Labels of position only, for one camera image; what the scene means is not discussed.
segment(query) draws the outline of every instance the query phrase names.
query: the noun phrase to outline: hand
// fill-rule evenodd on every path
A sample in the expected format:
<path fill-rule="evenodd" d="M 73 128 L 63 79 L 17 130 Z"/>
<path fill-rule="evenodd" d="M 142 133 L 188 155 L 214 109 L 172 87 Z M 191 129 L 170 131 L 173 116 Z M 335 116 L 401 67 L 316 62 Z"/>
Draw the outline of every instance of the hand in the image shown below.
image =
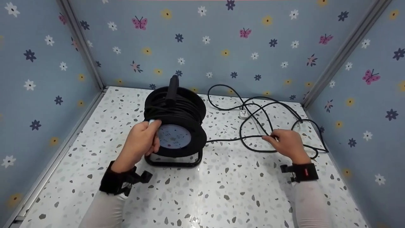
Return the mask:
<path fill-rule="evenodd" d="M 291 130 L 277 129 L 270 136 L 263 136 L 280 154 L 289 157 L 295 164 L 311 163 L 299 133 Z"/>
<path fill-rule="evenodd" d="M 147 121 L 135 124 L 111 170 L 117 173 L 126 172 L 132 169 L 142 156 L 156 153 L 160 147 L 157 131 L 161 124 L 160 120 L 151 124 Z"/>

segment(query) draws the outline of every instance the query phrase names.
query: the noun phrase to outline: speckled floor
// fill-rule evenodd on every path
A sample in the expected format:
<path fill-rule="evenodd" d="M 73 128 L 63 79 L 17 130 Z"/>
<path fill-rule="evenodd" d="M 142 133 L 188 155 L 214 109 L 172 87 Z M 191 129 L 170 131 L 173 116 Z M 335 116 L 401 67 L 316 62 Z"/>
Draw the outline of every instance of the speckled floor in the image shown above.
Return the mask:
<path fill-rule="evenodd" d="M 109 162 L 117 157 L 131 127 L 143 120 L 144 100 L 150 92 L 108 89 L 21 228 L 78 227 Z M 233 97 L 212 96 L 212 100 L 228 108 L 239 103 Z M 298 103 L 286 104 L 306 117 Z M 208 102 L 206 105 L 207 116 L 202 126 L 208 139 L 237 137 L 242 122 L 239 111 L 218 111 Z M 274 128 L 290 129 L 295 122 L 281 105 L 269 105 L 265 109 Z M 265 116 L 259 114 L 258 119 L 270 131 Z M 248 121 L 243 133 L 262 133 L 258 129 L 256 123 Z M 301 124 L 296 131 L 302 134 L 305 144 L 322 147 L 309 123 Z M 261 139 L 246 142 L 255 148 L 273 149 Z M 316 161 L 334 227 L 365 227 L 328 154 L 320 153 Z M 277 153 L 251 152 L 239 141 L 208 144 L 201 164 L 193 169 L 154 168 L 142 160 L 137 165 L 138 173 L 147 170 L 153 178 L 149 184 L 134 186 L 125 205 L 123 227 L 294 227 L 293 188 L 289 175 L 280 171 L 282 164 L 290 161 Z"/>

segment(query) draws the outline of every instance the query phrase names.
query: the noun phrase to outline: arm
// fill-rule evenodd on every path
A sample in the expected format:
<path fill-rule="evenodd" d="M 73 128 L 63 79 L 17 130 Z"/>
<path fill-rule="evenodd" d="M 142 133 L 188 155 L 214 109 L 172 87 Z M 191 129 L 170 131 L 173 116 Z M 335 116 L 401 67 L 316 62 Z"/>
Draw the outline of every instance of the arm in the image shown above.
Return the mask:
<path fill-rule="evenodd" d="M 111 166 L 111 171 L 116 174 L 129 171 L 141 160 L 142 156 L 156 153 L 160 147 L 156 134 L 160 124 L 159 120 L 150 125 L 148 122 L 136 124 L 129 132 L 121 153 Z M 98 191 L 79 228 L 120 228 L 122 212 L 129 191 L 127 191 L 127 195 L 125 193 L 113 195 Z"/>
<path fill-rule="evenodd" d="M 311 163 L 297 132 L 277 129 L 263 139 L 294 164 Z M 299 228 L 332 227 L 318 181 L 301 181 L 295 185 L 295 216 Z"/>

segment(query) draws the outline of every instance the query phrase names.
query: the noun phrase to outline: blue wallpaper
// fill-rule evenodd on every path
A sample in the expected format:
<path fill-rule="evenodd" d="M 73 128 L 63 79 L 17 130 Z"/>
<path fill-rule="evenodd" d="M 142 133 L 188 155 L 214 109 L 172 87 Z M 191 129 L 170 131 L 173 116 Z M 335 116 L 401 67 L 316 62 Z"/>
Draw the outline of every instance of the blue wallpaper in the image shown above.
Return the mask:
<path fill-rule="evenodd" d="M 0 0 L 0 22 L 2 227 L 99 89 L 56 1 Z"/>
<path fill-rule="evenodd" d="M 405 2 L 393 0 L 309 113 L 372 227 L 405 223 Z"/>
<path fill-rule="evenodd" d="M 72 4 L 107 85 L 155 89 L 177 74 L 201 93 L 226 83 L 245 97 L 302 101 L 372 1 Z"/>

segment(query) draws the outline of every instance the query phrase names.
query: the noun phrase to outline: wrist mount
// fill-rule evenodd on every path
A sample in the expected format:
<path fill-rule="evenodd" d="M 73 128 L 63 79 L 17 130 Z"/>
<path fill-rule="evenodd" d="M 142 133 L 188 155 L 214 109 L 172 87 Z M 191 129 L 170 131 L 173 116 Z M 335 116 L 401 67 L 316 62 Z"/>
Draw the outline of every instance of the wrist mount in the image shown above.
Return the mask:
<path fill-rule="evenodd" d="M 315 164 L 313 163 L 301 165 L 293 163 L 292 166 L 281 165 L 280 168 L 282 173 L 291 173 L 291 182 L 300 183 L 301 181 L 313 181 L 319 179 Z"/>
<path fill-rule="evenodd" d="M 139 176 L 136 173 L 136 166 L 126 172 L 116 173 L 111 170 L 111 166 L 114 161 L 110 162 L 107 170 L 104 173 L 104 176 L 101 179 L 100 191 L 103 191 L 107 194 L 119 195 L 124 193 L 126 196 L 129 195 L 129 192 L 132 189 L 132 185 L 136 183 L 149 183 L 152 178 L 152 174 L 148 171 L 143 171 Z"/>

